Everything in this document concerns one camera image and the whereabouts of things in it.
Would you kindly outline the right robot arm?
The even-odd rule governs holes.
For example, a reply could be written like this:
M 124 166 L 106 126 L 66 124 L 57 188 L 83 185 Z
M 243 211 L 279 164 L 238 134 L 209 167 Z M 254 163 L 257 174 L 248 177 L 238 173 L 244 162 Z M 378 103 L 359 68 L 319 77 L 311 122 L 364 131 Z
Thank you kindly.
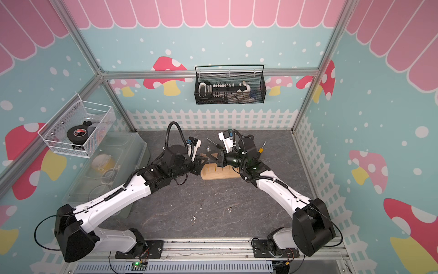
M 336 236 L 334 223 L 326 204 L 319 198 L 310 199 L 289 187 L 260 160 L 262 151 L 252 135 L 241 135 L 237 130 L 218 134 L 223 142 L 218 145 L 217 157 L 208 158 L 218 167 L 235 168 L 241 179 L 272 197 L 292 218 L 292 227 L 279 228 L 268 236 L 268 248 L 273 256 L 294 248 L 305 256 L 313 256 Z

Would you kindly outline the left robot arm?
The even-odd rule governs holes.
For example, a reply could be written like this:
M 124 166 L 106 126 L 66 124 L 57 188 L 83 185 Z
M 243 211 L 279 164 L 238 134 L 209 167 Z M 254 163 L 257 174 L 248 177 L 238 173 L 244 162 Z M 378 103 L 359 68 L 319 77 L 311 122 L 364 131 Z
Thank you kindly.
M 72 263 L 90 253 L 115 251 L 124 258 L 143 259 L 149 246 L 138 229 L 102 229 L 100 224 L 137 200 L 169 186 L 189 174 L 199 175 L 206 158 L 197 155 L 201 140 L 190 137 L 184 145 L 170 145 L 171 122 L 166 130 L 163 152 L 147 167 L 135 170 L 119 187 L 75 207 L 65 204 L 57 210 L 54 235 L 64 261 Z

